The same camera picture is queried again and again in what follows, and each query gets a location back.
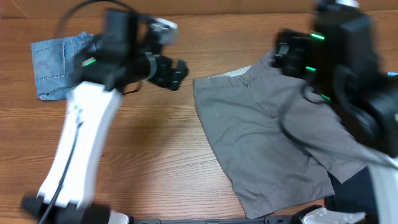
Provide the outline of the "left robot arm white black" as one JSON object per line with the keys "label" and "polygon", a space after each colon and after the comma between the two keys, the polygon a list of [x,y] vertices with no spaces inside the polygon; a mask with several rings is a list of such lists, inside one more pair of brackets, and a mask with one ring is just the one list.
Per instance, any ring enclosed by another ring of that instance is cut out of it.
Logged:
{"label": "left robot arm white black", "polygon": [[151,82],[172,91],[188,74],[183,60],[162,55],[178,36],[168,20],[108,9],[103,33],[73,59],[71,89],[52,166],[37,195],[22,209],[39,223],[132,223],[133,217],[94,203],[96,176],[106,137],[125,87]]}

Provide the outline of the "grey shorts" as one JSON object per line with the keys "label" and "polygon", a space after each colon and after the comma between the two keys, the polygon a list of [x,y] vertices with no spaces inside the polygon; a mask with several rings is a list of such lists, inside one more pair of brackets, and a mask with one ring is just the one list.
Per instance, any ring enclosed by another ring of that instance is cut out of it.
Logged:
{"label": "grey shorts", "polygon": [[302,84],[258,62],[197,78],[193,94],[210,146],[248,218],[334,195],[366,173],[362,162],[328,156],[293,143],[280,130],[279,108]]}

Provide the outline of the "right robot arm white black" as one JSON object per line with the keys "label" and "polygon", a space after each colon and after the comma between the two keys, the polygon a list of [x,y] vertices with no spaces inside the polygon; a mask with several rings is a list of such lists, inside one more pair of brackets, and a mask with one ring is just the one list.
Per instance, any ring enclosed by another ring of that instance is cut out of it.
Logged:
{"label": "right robot arm white black", "polygon": [[312,87],[368,151],[322,148],[287,129],[294,143],[344,159],[366,162],[380,223],[397,222],[397,77],[382,73],[371,18],[356,1],[319,1],[309,34],[285,29],[275,40],[273,66]]}

